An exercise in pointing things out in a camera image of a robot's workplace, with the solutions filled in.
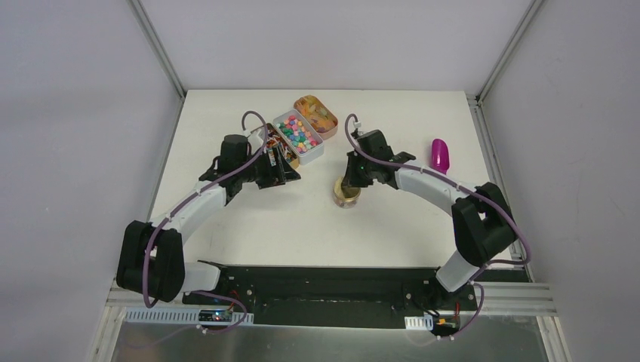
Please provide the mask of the gold round lid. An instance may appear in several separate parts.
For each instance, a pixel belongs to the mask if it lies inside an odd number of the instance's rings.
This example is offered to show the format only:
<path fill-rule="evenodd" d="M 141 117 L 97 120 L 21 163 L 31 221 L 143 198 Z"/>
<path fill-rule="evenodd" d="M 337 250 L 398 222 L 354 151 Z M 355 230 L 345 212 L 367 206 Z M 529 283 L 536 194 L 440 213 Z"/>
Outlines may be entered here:
<path fill-rule="evenodd" d="M 361 189 L 358 187 L 347 187 L 343 183 L 343 177 L 340 176 L 334 183 L 333 193 L 338 201 L 355 202 L 361 194 Z"/>

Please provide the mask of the yellow tin of lollipops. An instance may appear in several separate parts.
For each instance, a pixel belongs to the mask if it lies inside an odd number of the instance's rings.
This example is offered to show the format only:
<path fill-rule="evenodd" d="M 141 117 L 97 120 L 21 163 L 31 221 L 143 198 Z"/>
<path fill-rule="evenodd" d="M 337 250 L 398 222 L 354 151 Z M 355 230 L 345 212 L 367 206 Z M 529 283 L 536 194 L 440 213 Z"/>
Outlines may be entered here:
<path fill-rule="evenodd" d="M 267 124 L 268 141 L 267 146 L 269 148 L 277 147 L 283 155 L 286 162 L 296 170 L 300 166 L 300 160 L 292 149 L 285 142 L 284 138 L 278 133 L 272 124 Z"/>

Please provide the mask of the purple plastic scoop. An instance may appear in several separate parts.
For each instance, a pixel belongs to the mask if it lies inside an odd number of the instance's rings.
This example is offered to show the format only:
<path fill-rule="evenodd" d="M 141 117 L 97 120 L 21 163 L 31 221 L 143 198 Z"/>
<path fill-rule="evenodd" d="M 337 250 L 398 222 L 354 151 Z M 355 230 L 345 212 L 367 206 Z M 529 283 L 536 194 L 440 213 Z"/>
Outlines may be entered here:
<path fill-rule="evenodd" d="M 450 155 L 447 143 L 439 138 L 432 141 L 430 167 L 439 173 L 446 174 L 450 168 Z"/>

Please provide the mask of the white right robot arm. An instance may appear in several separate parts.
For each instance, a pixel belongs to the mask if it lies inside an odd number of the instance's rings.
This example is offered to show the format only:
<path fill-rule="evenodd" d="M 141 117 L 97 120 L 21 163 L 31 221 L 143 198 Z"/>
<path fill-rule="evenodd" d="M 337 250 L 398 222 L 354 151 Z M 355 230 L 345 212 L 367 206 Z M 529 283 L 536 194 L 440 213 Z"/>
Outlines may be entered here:
<path fill-rule="evenodd" d="M 410 153 L 395 153 L 380 130 L 353 131 L 347 139 L 353 150 L 347 155 L 343 186 L 388 185 L 428 201 L 452 218 L 455 251 L 429 283 L 429 301 L 436 308 L 454 304 L 458 290 L 517 240 L 511 211 L 495 184 L 457 183 L 424 167 Z"/>

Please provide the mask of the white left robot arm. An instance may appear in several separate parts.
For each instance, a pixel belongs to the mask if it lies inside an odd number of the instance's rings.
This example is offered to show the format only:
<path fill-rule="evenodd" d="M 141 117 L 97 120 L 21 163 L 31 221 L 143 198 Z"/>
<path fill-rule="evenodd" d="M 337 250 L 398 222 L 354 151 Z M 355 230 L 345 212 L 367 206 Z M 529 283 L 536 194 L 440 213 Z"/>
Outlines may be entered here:
<path fill-rule="evenodd" d="M 212 262 L 186 262 L 183 247 L 195 231 L 253 183 L 259 189 L 297 181 L 300 174 L 281 149 L 255 137 L 223 138 L 220 155 L 199 177 L 194 189 L 167 213 L 148 222 L 134 220 L 125 228 L 116 284 L 155 301 L 171 302 L 181 293 L 201 291 L 212 305 L 223 304 L 230 285 Z"/>

